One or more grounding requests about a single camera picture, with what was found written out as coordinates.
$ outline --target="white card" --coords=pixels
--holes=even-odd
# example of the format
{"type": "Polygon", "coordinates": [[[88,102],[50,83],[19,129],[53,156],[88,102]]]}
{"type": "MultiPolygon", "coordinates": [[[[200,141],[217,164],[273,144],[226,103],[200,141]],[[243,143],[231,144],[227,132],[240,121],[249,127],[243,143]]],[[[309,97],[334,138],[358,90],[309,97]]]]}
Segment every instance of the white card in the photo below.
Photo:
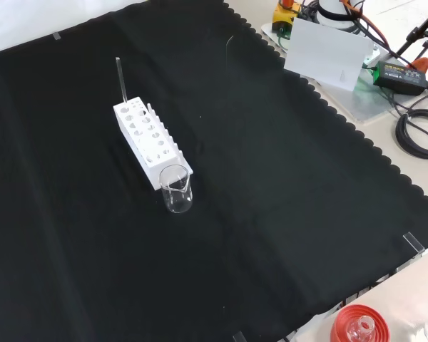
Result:
{"type": "Polygon", "coordinates": [[[368,38],[295,19],[284,68],[352,91],[372,48],[368,38]]]}

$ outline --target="black wire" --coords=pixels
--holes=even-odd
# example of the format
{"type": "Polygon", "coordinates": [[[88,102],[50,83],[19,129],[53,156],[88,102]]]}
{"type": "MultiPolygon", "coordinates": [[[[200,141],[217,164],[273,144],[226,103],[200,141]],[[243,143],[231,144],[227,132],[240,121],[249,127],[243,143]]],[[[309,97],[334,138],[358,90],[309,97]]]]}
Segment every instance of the black wire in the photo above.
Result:
{"type": "Polygon", "coordinates": [[[360,11],[363,11],[363,5],[365,4],[365,0],[361,0],[360,2],[357,2],[356,4],[355,4],[355,6],[354,6],[354,8],[355,7],[357,7],[358,5],[362,5],[362,7],[360,8],[360,11]]]}
{"type": "Polygon", "coordinates": [[[361,32],[363,32],[365,34],[366,37],[368,37],[369,39],[371,39],[372,41],[374,41],[377,45],[383,47],[385,50],[388,51],[388,53],[390,55],[392,55],[393,57],[395,57],[396,59],[401,59],[402,61],[404,61],[406,64],[408,64],[409,66],[411,66],[414,69],[415,66],[409,62],[407,59],[405,59],[404,57],[398,55],[396,52],[394,52],[388,45],[386,45],[383,41],[379,40],[377,37],[373,36],[371,34],[371,32],[369,32],[361,23],[360,21],[354,21],[354,24],[360,29],[361,32]]]}
{"type": "Polygon", "coordinates": [[[415,101],[409,107],[405,107],[394,99],[394,93],[390,95],[384,92],[383,90],[382,92],[387,96],[388,101],[394,106],[394,109],[400,116],[400,118],[398,119],[397,127],[395,128],[395,136],[399,145],[410,155],[421,159],[428,159],[428,149],[418,146],[418,144],[416,144],[416,142],[411,139],[409,132],[407,131],[407,125],[411,125],[412,127],[428,135],[428,132],[426,130],[410,122],[411,118],[428,119],[428,109],[414,109],[416,105],[427,99],[428,95],[425,95],[419,100],[415,101]],[[404,108],[407,112],[402,113],[398,107],[404,108]]]}
{"type": "MultiPolygon", "coordinates": [[[[351,14],[352,12],[346,7],[344,6],[345,11],[347,14],[351,14]]],[[[377,45],[383,47],[385,50],[388,51],[388,53],[390,55],[392,55],[393,57],[395,57],[396,59],[401,59],[402,61],[404,61],[407,65],[411,66],[414,69],[417,69],[411,62],[409,62],[407,59],[405,59],[404,57],[398,55],[396,52],[394,52],[390,46],[385,43],[384,38],[381,38],[382,40],[379,40],[377,37],[375,37],[374,35],[372,35],[372,33],[369,31],[369,29],[371,28],[379,37],[383,37],[382,33],[379,32],[374,26],[370,26],[368,24],[368,22],[366,21],[366,24],[368,25],[368,28],[365,28],[361,22],[360,19],[355,19],[352,20],[352,22],[354,23],[354,25],[365,34],[366,37],[368,37],[369,39],[371,39],[372,41],[374,41],[377,45]]]]}

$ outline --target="red bottle cap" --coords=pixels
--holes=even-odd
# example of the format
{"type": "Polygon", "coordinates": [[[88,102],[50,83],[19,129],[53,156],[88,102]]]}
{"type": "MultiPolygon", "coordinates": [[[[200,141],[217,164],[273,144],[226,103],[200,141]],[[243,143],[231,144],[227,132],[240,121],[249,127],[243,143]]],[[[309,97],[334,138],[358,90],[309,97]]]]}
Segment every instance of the red bottle cap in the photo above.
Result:
{"type": "Polygon", "coordinates": [[[390,332],[388,325],[380,314],[365,305],[349,305],[343,308],[337,315],[333,327],[331,328],[331,342],[349,342],[347,337],[347,325],[352,319],[358,319],[361,316],[369,316],[374,319],[375,337],[374,342],[389,342],[390,332]]]}

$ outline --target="black tablecloth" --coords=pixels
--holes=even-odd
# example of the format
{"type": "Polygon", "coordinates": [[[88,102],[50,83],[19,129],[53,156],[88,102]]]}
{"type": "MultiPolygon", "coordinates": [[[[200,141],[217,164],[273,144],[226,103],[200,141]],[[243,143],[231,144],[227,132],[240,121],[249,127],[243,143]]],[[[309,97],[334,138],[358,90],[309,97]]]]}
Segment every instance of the black tablecloth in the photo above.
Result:
{"type": "Polygon", "coordinates": [[[428,197],[220,1],[60,34],[0,53],[0,341],[274,342],[428,247],[428,197]],[[118,129],[116,56],[194,169],[185,214],[118,129]]]}

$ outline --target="electrical cord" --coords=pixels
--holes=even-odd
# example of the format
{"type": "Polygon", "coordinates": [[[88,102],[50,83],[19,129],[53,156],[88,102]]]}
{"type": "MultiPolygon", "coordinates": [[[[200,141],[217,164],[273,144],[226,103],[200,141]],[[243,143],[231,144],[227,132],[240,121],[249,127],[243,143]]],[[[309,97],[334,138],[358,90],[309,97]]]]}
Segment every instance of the electrical cord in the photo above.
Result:
{"type": "Polygon", "coordinates": [[[355,7],[352,7],[349,3],[348,0],[342,0],[343,4],[344,4],[344,8],[347,14],[352,14],[352,11],[356,11],[358,13],[360,13],[360,17],[358,19],[353,19],[352,22],[354,23],[354,25],[361,31],[363,32],[363,34],[368,37],[369,39],[371,39],[372,41],[374,41],[377,45],[383,47],[385,50],[388,51],[388,53],[395,57],[396,59],[401,59],[402,61],[404,61],[407,65],[411,66],[413,69],[417,69],[411,62],[409,62],[407,59],[405,59],[404,57],[398,55],[396,52],[394,52],[389,44],[387,39],[385,38],[384,34],[369,20],[367,19],[364,15],[363,15],[363,6],[360,7],[360,9],[356,9],[355,7]],[[360,19],[365,21],[365,23],[367,24],[367,28],[365,28],[361,22],[360,19]],[[379,40],[377,37],[375,37],[370,31],[369,28],[371,28],[379,37],[381,40],[379,40]]]}
{"type": "Polygon", "coordinates": [[[428,132],[426,130],[424,130],[423,128],[411,122],[412,118],[428,119],[428,109],[422,109],[422,108],[414,109],[416,105],[418,105],[423,100],[428,98],[428,95],[423,96],[419,100],[415,101],[411,106],[406,107],[398,103],[394,99],[394,93],[387,94],[383,90],[382,92],[385,94],[385,96],[387,96],[388,101],[390,102],[390,104],[394,106],[394,109],[397,111],[399,115],[397,127],[395,128],[395,136],[399,145],[402,147],[403,150],[408,152],[410,155],[428,160],[428,149],[420,147],[415,141],[413,141],[413,139],[410,137],[409,132],[407,130],[407,125],[411,125],[412,127],[428,135],[428,132]],[[398,107],[405,109],[407,112],[402,113],[398,107]]]}

